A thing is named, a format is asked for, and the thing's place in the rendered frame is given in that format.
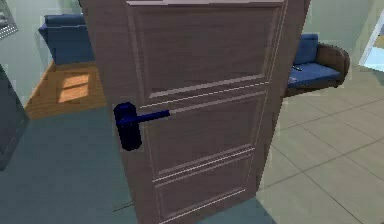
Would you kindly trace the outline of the brown panelled room door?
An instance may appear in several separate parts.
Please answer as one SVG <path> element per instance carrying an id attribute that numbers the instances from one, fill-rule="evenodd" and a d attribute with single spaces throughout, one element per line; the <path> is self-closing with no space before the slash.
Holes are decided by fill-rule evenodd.
<path id="1" fill-rule="evenodd" d="M 260 186 L 311 0 L 79 0 L 138 224 L 196 224 Z M 126 151 L 113 109 L 138 115 Z"/>

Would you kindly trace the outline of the dark grey cabinet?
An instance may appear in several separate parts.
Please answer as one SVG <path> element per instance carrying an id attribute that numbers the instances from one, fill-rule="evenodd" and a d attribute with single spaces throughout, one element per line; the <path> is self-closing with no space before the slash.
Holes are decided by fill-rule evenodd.
<path id="1" fill-rule="evenodd" d="M 29 118 L 0 65 L 0 171 L 8 166 Z"/>

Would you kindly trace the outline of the white framed window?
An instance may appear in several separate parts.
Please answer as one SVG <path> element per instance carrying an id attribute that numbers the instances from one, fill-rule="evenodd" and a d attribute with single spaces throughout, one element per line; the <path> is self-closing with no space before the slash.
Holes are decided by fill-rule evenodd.
<path id="1" fill-rule="evenodd" d="M 377 19 L 368 23 L 368 30 L 363 32 L 368 37 L 363 44 L 363 51 L 358 64 L 360 66 L 384 72 L 384 7 L 376 8 Z"/>

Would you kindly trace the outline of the blue sofa with brown frame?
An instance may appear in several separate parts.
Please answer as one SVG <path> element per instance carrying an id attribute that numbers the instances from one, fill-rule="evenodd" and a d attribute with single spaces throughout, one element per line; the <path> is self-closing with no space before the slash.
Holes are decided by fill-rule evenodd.
<path id="1" fill-rule="evenodd" d="M 338 46 L 321 43 L 317 34 L 302 34 L 293 65 L 302 71 L 291 69 L 285 97 L 342 85 L 350 56 Z"/>

